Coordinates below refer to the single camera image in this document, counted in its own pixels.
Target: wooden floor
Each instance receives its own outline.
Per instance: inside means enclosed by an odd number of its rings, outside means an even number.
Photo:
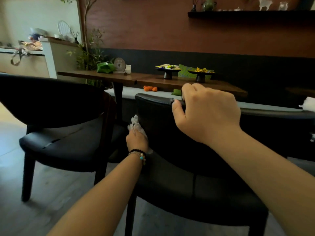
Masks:
[[[26,126],[0,104],[1,236],[46,235],[60,217],[93,186],[94,173],[58,170],[37,162],[31,199],[28,203],[22,203],[24,153],[19,147],[19,138],[25,133]],[[291,160],[315,174],[313,162]],[[109,164],[107,172],[114,167],[115,164]],[[115,236],[124,235],[125,220],[126,211]],[[246,236],[247,233],[248,227],[219,226],[187,220],[137,199],[133,236]],[[265,235],[285,236],[271,214]]]

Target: chair leg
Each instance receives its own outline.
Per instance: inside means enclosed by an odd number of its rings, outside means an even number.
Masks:
[[[267,218],[268,212],[267,214],[259,216],[255,223],[250,225],[248,236],[264,236]]]
[[[22,201],[27,202],[31,197],[35,160],[28,154],[24,156],[24,172],[22,185]]]
[[[100,164],[102,167],[98,168],[95,172],[94,185],[100,182],[106,175],[107,162]]]
[[[132,229],[134,226],[134,218],[135,218],[136,201],[137,201],[137,195],[134,190],[128,201],[125,236],[132,236]]]

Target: orange toy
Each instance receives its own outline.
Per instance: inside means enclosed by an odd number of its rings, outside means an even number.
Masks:
[[[157,92],[157,87],[144,86],[143,89],[144,89],[144,91],[146,91],[146,92],[148,92],[148,91]]]

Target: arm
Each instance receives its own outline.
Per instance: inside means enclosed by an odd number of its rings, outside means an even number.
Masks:
[[[129,150],[148,150],[138,131],[126,137]],[[140,155],[127,156],[58,221],[47,236],[113,235],[142,169]]]
[[[251,187],[287,235],[315,235],[315,177],[259,143],[239,126],[232,94],[184,85],[186,113],[173,103],[176,125],[215,150]]]

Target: hand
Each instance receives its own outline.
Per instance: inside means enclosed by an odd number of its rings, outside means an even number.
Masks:
[[[139,149],[144,152],[148,151],[149,147],[148,140],[138,130],[131,129],[129,131],[129,135],[126,137],[126,142],[128,151],[131,151],[133,149]]]
[[[201,84],[185,84],[182,92],[186,113],[178,100],[172,110],[177,127],[187,136],[213,147],[215,140],[240,130],[241,111],[233,94]]]

